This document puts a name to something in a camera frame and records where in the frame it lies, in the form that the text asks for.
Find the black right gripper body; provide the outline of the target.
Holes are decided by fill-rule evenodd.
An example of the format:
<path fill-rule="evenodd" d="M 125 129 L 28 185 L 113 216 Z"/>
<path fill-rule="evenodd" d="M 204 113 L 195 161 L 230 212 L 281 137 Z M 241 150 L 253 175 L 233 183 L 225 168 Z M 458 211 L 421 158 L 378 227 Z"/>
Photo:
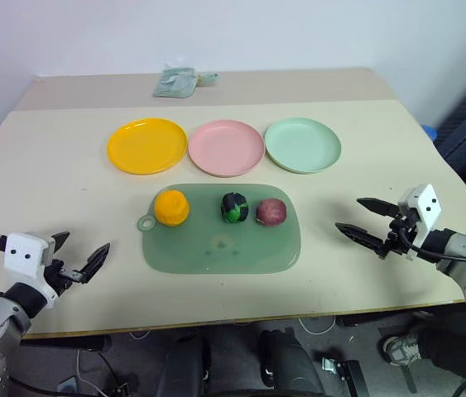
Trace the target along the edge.
<path fill-rule="evenodd" d="M 420 216 L 415 209 L 411 209 L 407 215 L 397 214 L 389 224 L 390 232 L 378 249 L 378 256 L 385 259 L 390 252 L 406 254 L 415 240 L 419 220 Z"/>

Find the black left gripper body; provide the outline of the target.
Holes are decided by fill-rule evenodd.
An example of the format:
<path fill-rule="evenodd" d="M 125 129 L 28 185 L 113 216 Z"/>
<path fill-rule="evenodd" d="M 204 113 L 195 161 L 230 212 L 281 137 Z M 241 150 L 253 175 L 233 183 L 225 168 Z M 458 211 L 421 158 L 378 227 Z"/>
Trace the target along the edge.
<path fill-rule="evenodd" d="M 84 271 L 66 270 L 62 260 L 53 259 L 44 270 L 44 278 L 57 295 L 62 295 L 73 283 L 83 281 Z"/>

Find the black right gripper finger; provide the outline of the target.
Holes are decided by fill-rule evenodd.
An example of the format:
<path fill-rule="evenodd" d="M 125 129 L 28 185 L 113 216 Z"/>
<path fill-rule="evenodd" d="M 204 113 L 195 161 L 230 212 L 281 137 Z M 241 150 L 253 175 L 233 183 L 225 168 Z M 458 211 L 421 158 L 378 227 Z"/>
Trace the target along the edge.
<path fill-rule="evenodd" d="M 357 202 L 378 215 L 388 217 L 399 216 L 399 208 L 393 203 L 388 203 L 378 198 L 358 198 Z"/>
<path fill-rule="evenodd" d="M 382 248 L 383 240 L 368 233 L 366 230 L 347 223 L 337 222 L 336 228 L 343 233 L 347 238 L 356 242 L 360 246 L 378 253 Z"/>

